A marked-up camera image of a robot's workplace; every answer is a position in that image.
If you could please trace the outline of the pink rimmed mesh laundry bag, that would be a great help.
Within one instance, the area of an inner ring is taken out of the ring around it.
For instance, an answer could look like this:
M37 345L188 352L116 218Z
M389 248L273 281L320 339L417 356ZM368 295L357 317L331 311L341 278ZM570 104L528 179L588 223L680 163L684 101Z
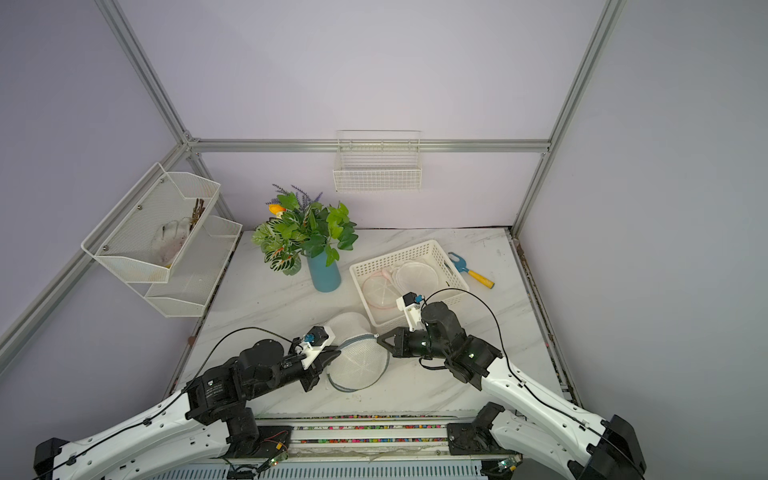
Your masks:
M367 305L379 310L395 308L397 300L401 297L391 268L372 274L363 282L361 291Z

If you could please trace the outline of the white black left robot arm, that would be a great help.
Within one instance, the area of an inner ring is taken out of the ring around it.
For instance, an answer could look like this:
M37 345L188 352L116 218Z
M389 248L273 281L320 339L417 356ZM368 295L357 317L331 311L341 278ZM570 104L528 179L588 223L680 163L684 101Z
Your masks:
M272 460L287 449L292 429L258 426L249 401L295 382L311 391L339 354L325 327L312 328L288 347L261 340L115 427L79 441L40 443L36 476L145 479L201 459Z

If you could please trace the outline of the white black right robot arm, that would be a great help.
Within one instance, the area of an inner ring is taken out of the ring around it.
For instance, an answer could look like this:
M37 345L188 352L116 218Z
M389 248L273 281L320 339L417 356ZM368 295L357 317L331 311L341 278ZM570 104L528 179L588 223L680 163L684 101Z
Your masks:
M515 452L565 479L641 479L646 463L634 427L605 420L547 389L489 342L466 333L443 302L411 304L417 317L378 337L394 358L440 359L453 377L489 395L469 423L448 427L458 455Z

